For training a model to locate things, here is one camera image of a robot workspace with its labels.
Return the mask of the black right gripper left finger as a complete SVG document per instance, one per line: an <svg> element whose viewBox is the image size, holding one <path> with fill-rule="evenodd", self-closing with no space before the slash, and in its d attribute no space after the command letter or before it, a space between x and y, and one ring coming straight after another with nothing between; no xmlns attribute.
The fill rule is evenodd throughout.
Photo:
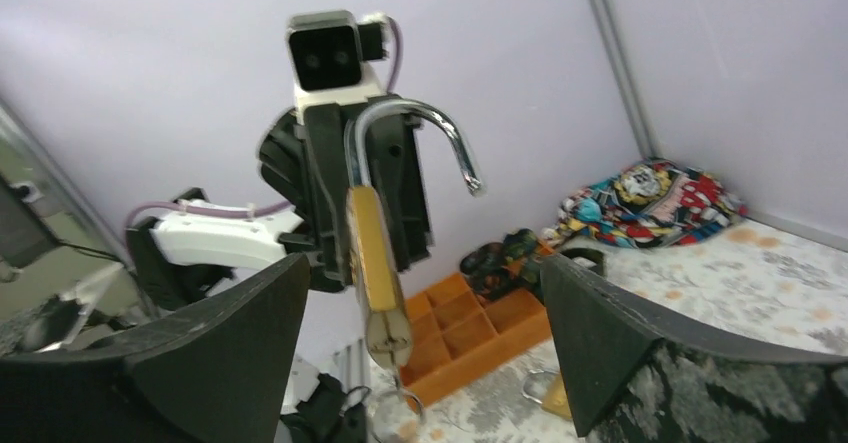
<svg viewBox="0 0 848 443"><path fill-rule="evenodd" d="M270 442L310 266L288 256L94 348L1 362L5 442Z"/></svg>

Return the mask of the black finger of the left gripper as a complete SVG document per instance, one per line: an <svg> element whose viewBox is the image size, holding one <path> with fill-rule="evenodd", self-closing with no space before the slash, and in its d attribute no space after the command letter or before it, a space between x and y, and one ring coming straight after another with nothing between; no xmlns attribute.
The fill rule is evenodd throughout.
<svg viewBox="0 0 848 443"><path fill-rule="evenodd" d="M408 271L430 257L433 244L415 131L411 116L376 121L366 135L372 186L380 196L396 267Z"/></svg>
<svg viewBox="0 0 848 443"><path fill-rule="evenodd" d="M343 216L349 187L344 152L347 118L341 105L331 103L302 110L301 120L315 246L312 286L318 291L344 291L351 280Z"/></svg>

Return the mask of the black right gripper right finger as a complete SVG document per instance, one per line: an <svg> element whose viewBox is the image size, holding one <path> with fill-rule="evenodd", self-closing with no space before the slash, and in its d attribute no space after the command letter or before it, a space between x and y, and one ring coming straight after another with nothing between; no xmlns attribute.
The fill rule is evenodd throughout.
<svg viewBox="0 0 848 443"><path fill-rule="evenodd" d="M541 286L584 440L846 440L845 357L701 323L558 254L542 261Z"/></svg>

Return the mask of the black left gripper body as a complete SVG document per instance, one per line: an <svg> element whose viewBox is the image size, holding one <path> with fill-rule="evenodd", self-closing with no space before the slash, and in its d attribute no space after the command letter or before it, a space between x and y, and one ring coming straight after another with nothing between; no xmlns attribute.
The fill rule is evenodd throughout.
<svg viewBox="0 0 848 443"><path fill-rule="evenodd" d="M260 142L257 157L262 179L308 220L309 202L304 183L303 142L295 136L297 116L288 109L269 128Z"/></svg>

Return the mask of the brass padlock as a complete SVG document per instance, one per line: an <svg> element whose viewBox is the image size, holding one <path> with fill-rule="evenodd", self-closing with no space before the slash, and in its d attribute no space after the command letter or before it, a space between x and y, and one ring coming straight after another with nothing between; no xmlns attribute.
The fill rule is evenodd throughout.
<svg viewBox="0 0 848 443"><path fill-rule="evenodd" d="M530 370L522 381L521 393L525 399L536 403L544 411L566 421L573 420L563 379L558 370Z"/></svg>
<svg viewBox="0 0 848 443"><path fill-rule="evenodd" d="M345 158L350 188L345 221L350 238L350 267L364 315L365 343L378 366L398 369L408 363L413 332L395 264L382 201L372 185L366 136L378 120L410 114L434 124L448 138L468 192L486 186L465 135L444 111L421 101L393 98L369 105L345 129Z"/></svg>

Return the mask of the keys of padlock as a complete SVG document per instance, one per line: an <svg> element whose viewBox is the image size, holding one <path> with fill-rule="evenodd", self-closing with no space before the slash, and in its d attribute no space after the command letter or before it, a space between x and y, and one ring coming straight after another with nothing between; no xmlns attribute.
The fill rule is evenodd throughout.
<svg viewBox="0 0 848 443"><path fill-rule="evenodd" d="M425 425L421 399L404 386L400 370L389 371L391 385L373 390L367 403L370 434L374 442L412 443Z"/></svg>

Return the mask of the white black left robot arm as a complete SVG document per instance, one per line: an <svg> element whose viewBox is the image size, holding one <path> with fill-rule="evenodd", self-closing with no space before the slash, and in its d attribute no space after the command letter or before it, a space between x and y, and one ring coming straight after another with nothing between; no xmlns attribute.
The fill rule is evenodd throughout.
<svg viewBox="0 0 848 443"><path fill-rule="evenodd" d="M130 240L136 267L158 282L177 268L248 268L252 276L154 322L82 350L1 361L5 442L270 442L285 425L297 442L375 442L372 420L397 386L357 404L327 374L292 414L282 411L309 290L354 287L372 359L407 364L413 349L399 273L430 241L426 208L408 197L408 165L390 133L408 117L449 138L472 194L483 184L459 126L414 100L352 111L312 106L291 134L303 144L298 183L279 210L188 205Z"/></svg>

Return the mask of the floral patterned table mat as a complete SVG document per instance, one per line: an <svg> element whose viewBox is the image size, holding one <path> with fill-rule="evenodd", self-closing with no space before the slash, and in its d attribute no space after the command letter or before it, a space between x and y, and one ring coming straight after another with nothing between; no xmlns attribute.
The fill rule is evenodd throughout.
<svg viewBox="0 0 848 443"><path fill-rule="evenodd" d="M847 255L746 221L705 243L606 247L608 279L721 329L810 351L847 351ZM573 442L573 425L521 393L530 370L554 369L545 340L430 406L417 442Z"/></svg>

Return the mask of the colourful comic print cloth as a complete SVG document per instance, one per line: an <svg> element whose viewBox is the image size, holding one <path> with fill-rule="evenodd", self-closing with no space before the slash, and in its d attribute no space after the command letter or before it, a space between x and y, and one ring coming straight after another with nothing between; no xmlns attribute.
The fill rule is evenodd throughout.
<svg viewBox="0 0 848 443"><path fill-rule="evenodd" d="M710 173L649 158L572 192L542 237L551 247L575 236L630 249L687 246L746 216L743 201Z"/></svg>

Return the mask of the orange wooden compartment tray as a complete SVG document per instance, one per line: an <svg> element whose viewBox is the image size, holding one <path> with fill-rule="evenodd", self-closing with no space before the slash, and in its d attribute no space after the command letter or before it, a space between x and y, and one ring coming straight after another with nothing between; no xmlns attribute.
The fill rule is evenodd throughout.
<svg viewBox="0 0 848 443"><path fill-rule="evenodd" d="M516 277L519 261L507 263L502 245L490 243L466 255L459 270L406 300L414 348L400 369L404 386L428 408L551 336L544 305L518 287L490 301L468 279L483 279L492 290L497 279Z"/></svg>

